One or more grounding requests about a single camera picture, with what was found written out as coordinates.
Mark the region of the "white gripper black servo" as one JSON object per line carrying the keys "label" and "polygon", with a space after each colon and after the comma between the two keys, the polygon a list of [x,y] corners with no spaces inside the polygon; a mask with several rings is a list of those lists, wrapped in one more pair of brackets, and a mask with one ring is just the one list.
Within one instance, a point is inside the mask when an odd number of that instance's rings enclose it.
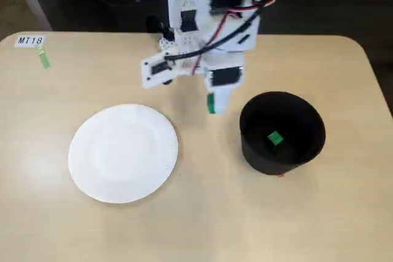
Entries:
{"label": "white gripper black servo", "polygon": [[244,67],[228,67],[222,69],[208,69],[204,77],[206,88],[214,92],[214,110],[216,114],[224,114],[230,104],[234,88],[244,81]]}

